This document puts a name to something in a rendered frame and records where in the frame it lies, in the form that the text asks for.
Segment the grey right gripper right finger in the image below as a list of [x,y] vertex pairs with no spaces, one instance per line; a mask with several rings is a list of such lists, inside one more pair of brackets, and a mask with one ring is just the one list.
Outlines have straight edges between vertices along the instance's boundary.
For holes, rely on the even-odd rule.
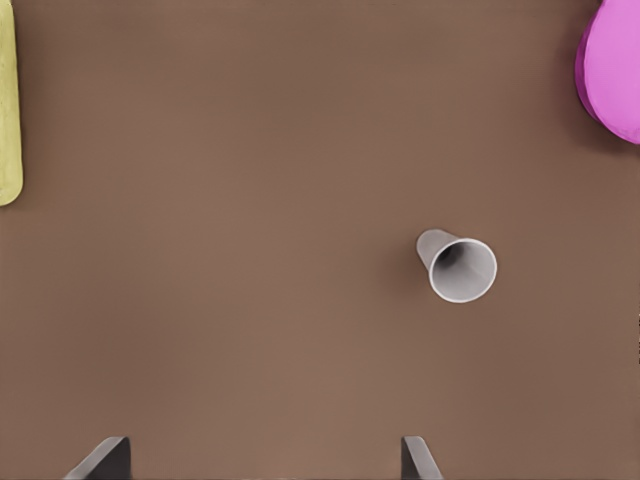
[[421,436],[403,436],[401,439],[401,480],[444,480]]

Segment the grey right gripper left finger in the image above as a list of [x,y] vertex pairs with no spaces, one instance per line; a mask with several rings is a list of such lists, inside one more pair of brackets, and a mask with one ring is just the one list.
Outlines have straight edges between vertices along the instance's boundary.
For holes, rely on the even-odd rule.
[[62,480],[131,480],[130,439],[106,438]]

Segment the white IKEA cup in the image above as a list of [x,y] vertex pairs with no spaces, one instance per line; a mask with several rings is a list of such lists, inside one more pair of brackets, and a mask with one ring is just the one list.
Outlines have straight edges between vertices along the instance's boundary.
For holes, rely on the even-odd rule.
[[494,251],[484,242],[428,229],[416,241],[416,252],[429,283],[443,300],[463,304],[485,295],[498,271]]

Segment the yellow-green tray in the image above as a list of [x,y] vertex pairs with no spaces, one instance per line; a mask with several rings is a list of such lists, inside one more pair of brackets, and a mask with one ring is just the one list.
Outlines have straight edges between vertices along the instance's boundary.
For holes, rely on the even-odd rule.
[[0,207],[23,188],[22,139],[15,18],[11,0],[0,0]]

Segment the pink rounded object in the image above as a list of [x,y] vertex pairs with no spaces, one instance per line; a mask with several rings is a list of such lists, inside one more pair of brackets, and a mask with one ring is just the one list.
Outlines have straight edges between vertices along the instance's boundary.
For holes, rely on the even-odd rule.
[[574,79],[589,115],[640,145],[640,0],[602,0],[582,33]]

